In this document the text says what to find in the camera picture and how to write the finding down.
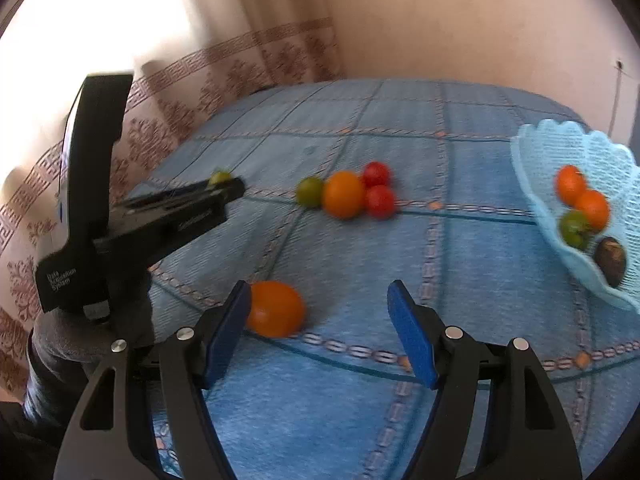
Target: dark brown fruit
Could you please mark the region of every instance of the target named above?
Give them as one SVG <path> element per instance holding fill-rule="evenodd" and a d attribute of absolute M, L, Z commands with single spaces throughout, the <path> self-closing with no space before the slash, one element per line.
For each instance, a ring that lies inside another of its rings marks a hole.
<path fill-rule="evenodd" d="M 609 286 L 618 286 L 625 277 L 625 248 L 615 238 L 604 237 L 593 253 L 593 260 L 604 274 Z"/>

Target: scalloped basket rim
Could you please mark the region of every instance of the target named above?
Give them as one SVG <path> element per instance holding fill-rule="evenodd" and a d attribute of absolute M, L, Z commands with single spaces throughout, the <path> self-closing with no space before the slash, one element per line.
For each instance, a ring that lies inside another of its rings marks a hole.
<path fill-rule="evenodd" d="M 604 137 L 604 139 L 606 139 L 607 142 L 611 144 L 614 149 L 622 150 L 630 156 L 631 161 L 634 165 L 631 176 L 629 177 L 627 186 L 624 187 L 614 198 L 618 197 L 622 192 L 624 192 L 626 188 L 630 185 L 630 183 L 632 183 L 638 177 L 638 174 L 640 173 L 640 168 L 638 168 L 638 166 L 636 165 L 636 158 L 634 157 L 634 154 L 631 152 L 631 150 L 629 150 L 628 147 L 624 146 L 623 144 L 617 144 L 617 143 L 611 142 L 609 137 L 607 137 L 606 134 L 604 134 L 599 130 L 592 130 L 590 133 L 586 134 L 582 126 L 580 126 L 580 124 L 578 123 L 575 123 L 574 121 L 566 121 L 564 123 L 558 123 L 553 119 L 544 119 L 538 123 L 538 126 L 534 126 L 533 124 L 523 124 L 519 128 L 518 134 L 514 137 L 511 137 L 511 142 L 510 142 L 511 161 L 516 170 L 516 176 L 518 178 L 518 182 L 520 183 L 520 187 L 525 193 L 527 199 L 533 202 L 534 207 L 532 209 L 533 209 L 533 213 L 536 218 L 536 221 L 538 220 L 538 215 L 539 215 L 538 212 L 540 210 L 546 211 L 548 213 L 548 216 L 550 217 L 553 215 L 551 214 L 551 211 L 549 210 L 549 208 L 546 206 L 546 203 L 539 196 L 537 196 L 531 189 L 531 184 L 529 183 L 529 177 L 527 176 L 525 169 L 522 167 L 522 162 L 520 160 L 520 152 L 519 152 L 520 139 L 524 138 L 529 132 L 538 132 L 540 130 L 540 126 L 542 126 L 543 123 L 548 123 L 549 121 L 555 124 L 556 127 L 562 128 L 563 130 L 567 129 L 569 126 L 575 125 L 585 136 Z M 547 241 L 556 251 L 560 251 L 565 254 L 570 254 L 572 257 L 577 257 L 580 261 L 585 263 L 587 267 L 589 267 L 593 271 L 594 275 L 597 277 L 598 282 L 600 283 L 600 286 L 602 287 L 602 290 L 593 290 L 592 288 L 588 287 L 591 292 L 601 297 L 605 301 L 607 301 L 606 296 L 614 296 L 619 300 L 623 300 L 627 302 L 631 308 L 633 308 L 640 314 L 640 302 L 636 300 L 633 296 L 631 296 L 629 293 L 623 292 L 621 290 L 617 290 L 616 288 L 609 286 L 609 284 L 607 283 L 604 277 L 604 274 L 600 270 L 600 267 L 596 265 L 596 263 L 593 261 L 593 259 L 590 256 L 583 253 L 582 251 L 579 251 L 578 249 L 575 249 L 565 244 L 564 241 L 560 239 L 557 229 L 553 230 L 552 234 L 547 232 L 545 229 L 540 229 L 540 231 L 542 232 L 542 235 L 545 238 L 547 238 L 548 236 L 552 236 L 552 240 L 547 239 Z"/>

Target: green tomato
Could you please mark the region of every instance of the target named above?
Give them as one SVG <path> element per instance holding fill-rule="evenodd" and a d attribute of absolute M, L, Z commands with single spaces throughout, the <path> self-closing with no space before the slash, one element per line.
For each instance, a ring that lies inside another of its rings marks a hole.
<path fill-rule="evenodd" d="M 308 208 L 320 207 L 324 182 L 316 176 L 303 178 L 296 188 L 296 201 Z"/>
<path fill-rule="evenodd" d="M 582 211 L 572 209 L 562 215 L 559 225 L 564 243 L 581 251 L 587 248 L 589 242 L 589 222 Z"/>
<path fill-rule="evenodd" d="M 211 177 L 209 178 L 207 187 L 216 186 L 217 184 L 225 182 L 226 180 L 231 180 L 232 178 L 233 175 L 231 175 L 231 173 L 229 173 L 228 171 L 214 171 L 213 173 L 211 173 Z"/>

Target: orange fruit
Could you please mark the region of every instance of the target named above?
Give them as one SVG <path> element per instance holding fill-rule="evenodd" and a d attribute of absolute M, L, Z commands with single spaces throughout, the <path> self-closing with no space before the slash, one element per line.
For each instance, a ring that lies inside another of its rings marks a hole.
<path fill-rule="evenodd" d="M 247 326 L 265 337 L 288 337 L 305 319 L 305 303 L 289 285 L 257 282 L 251 286 L 251 312 Z"/>
<path fill-rule="evenodd" d="M 347 220 L 364 207 L 365 187 L 353 171 L 338 171 L 324 184 L 322 207 L 331 216 Z"/>
<path fill-rule="evenodd" d="M 609 222 L 609 204 L 605 196 L 595 189 L 588 189 L 580 195 L 574 207 L 587 217 L 591 229 L 602 231 Z"/>
<path fill-rule="evenodd" d="M 556 174 L 556 195 L 565 204 L 574 206 L 586 189 L 587 180 L 575 166 L 563 166 Z"/>

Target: red tomato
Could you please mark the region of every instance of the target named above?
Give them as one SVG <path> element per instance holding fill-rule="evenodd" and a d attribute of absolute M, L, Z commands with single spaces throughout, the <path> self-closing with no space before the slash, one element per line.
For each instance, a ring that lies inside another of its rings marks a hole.
<path fill-rule="evenodd" d="M 391 182 L 391 172 L 382 162 L 370 162 L 364 167 L 362 181 L 366 187 L 388 186 Z"/>
<path fill-rule="evenodd" d="M 374 186 L 367 189 L 367 211 L 373 218 L 384 220 L 396 212 L 396 195 L 387 186 Z"/>

